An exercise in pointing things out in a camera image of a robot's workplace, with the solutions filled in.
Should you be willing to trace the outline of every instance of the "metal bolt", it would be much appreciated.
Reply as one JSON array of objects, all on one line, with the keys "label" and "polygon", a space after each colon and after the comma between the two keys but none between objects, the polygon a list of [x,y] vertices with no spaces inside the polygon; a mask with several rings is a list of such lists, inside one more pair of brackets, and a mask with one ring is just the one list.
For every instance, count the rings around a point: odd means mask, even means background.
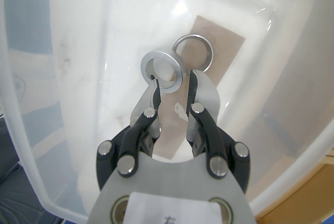
[{"label": "metal bolt", "polygon": [[237,142],[234,146],[235,152],[238,156],[245,158],[249,155],[248,147],[244,143]]},{"label": "metal bolt", "polygon": [[229,170],[227,162],[219,156],[214,156],[210,159],[210,169],[216,176],[224,177]]},{"label": "metal bolt", "polygon": [[117,171],[121,175],[130,174],[135,168],[135,158],[132,155],[124,155],[117,162]]},{"label": "metal bolt", "polygon": [[220,206],[220,212],[222,214],[223,224],[231,224],[233,221],[233,213],[230,205],[222,198],[213,197],[209,200],[209,202],[218,203]]},{"label": "metal bolt", "polygon": [[154,109],[154,108],[149,107],[149,108],[146,108],[146,109],[144,110],[144,116],[145,116],[146,118],[153,118],[154,115],[155,115],[155,109]]},{"label": "metal bolt", "polygon": [[204,106],[203,104],[196,102],[191,106],[192,111],[194,111],[195,113],[199,114],[202,113],[204,111]]},{"label": "metal bolt", "polygon": [[107,155],[112,148],[112,143],[110,141],[102,142],[98,147],[98,153],[100,155]]}]

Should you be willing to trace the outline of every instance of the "dark fabric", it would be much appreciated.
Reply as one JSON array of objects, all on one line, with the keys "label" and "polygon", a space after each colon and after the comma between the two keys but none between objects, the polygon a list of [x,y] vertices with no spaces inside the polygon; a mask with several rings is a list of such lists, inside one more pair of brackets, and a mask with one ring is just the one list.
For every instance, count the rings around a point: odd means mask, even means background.
[{"label": "dark fabric", "polygon": [[17,165],[19,158],[10,139],[5,119],[0,119],[0,181]]},{"label": "dark fabric", "polygon": [[1,182],[1,224],[37,224],[43,211],[22,167]]}]

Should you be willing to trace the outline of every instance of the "screw head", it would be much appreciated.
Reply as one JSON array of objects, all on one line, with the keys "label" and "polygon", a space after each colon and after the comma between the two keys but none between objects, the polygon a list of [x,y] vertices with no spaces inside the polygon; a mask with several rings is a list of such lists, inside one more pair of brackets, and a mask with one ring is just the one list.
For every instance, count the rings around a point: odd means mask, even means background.
[{"label": "screw head", "polygon": [[135,158],[132,155],[124,155],[117,162],[117,171],[120,175],[128,175],[135,168]]},{"label": "screw head", "polygon": [[191,106],[192,111],[194,111],[195,113],[199,114],[202,113],[204,111],[204,106],[203,104],[196,102]]},{"label": "screw head", "polygon": [[144,110],[144,116],[147,118],[153,118],[155,115],[155,109],[152,107],[146,108]]},{"label": "screw head", "polygon": [[229,171],[227,162],[220,156],[212,157],[209,161],[209,165],[213,174],[219,177],[224,177]]},{"label": "screw head", "polygon": [[112,148],[112,143],[110,141],[102,142],[98,147],[98,153],[100,155],[107,155]]},{"label": "screw head", "polygon": [[238,154],[238,156],[245,158],[249,155],[248,147],[244,143],[237,142],[234,145],[235,152]]}]

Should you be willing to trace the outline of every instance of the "silver metal washer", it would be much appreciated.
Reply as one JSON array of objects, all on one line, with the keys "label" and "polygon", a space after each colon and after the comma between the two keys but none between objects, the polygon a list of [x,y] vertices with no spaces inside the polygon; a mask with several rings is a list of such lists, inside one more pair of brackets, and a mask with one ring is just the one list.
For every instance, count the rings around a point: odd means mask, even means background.
[{"label": "silver metal washer", "polygon": [[98,153],[100,155],[107,155],[112,148],[112,143],[110,141],[102,142],[98,147]]},{"label": "silver metal washer", "polygon": [[203,104],[196,102],[191,106],[192,111],[194,111],[195,113],[199,114],[202,113],[204,111],[204,106]]},{"label": "silver metal washer", "polygon": [[199,39],[199,41],[201,41],[205,45],[207,56],[206,56],[206,59],[205,59],[204,63],[201,66],[197,67],[197,70],[200,70],[200,71],[203,71],[203,72],[207,71],[209,69],[209,67],[211,66],[212,62],[213,62],[214,51],[213,51],[213,47],[212,47],[211,43],[204,36],[199,35],[199,34],[195,34],[195,33],[186,34],[185,36],[179,38],[175,42],[172,50],[174,52],[176,52],[176,50],[179,47],[179,45],[183,41],[185,41],[186,39],[189,39],[189,38],[197,38],[197,39]]},{"label": "silver metal washer", "polygon": [[244,143],[237,142],[234,145],[235,152],[238,154],[240,157],[247,157],[249,155],[249,150],[248,147]]},{"label": "silver metal washer", "polygon": [[117,162],[117,171],[121,175],[128,175],[135,168],[135,158],[132,155],[124,155]]},{"label": "silver metal washer", "polygon": [[[175,81],[166,81],[157,75],[153,67],[155,58],[163,59],[172,66],[175,73]],[[148,84],[150,84],[154,78],[159,81],[161,93],[173,93],[178,90],[182,84],[183,77],[187,75],[187,69],[183,59],[176,52],[163,48],[148,52],[141,61],[140,69],[143,78]]]},{"label": "silver metal washer", "polygon": [[219,177],[224,177],[229,171],[229,166],[227,162],[219,156],[212,157],[210,159],[209,165],[213,174]]},{"label": "silver metal washer", "polygon": [[146,109],[144,110],[144,116],[145,116],[146,118],[153,118],[154,115],[155,115],[155,109],[154,109],[154,108],[149,107],[149,108],[146,108]]}]

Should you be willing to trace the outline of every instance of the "container wall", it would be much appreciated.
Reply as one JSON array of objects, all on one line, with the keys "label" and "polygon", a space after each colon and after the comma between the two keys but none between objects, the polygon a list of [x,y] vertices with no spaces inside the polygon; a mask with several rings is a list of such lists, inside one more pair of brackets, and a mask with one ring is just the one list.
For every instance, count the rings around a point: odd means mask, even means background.
[{"label": "container wall", "polygon": [[[242,39],[217,82],[217,124],[249,146],[247,198],[263,209],[277,197],[267,189],[333,119],[332,1],[1,0],[2,104],[43,206],[85,223],[99,194],[97,146],[129,124],[147,87],[142,57],[172,48],[203,18]],[[163,160],[190,158],[180,135],[164,138],[173,154]],[[158,143],[161,156],[169,147]]]}]

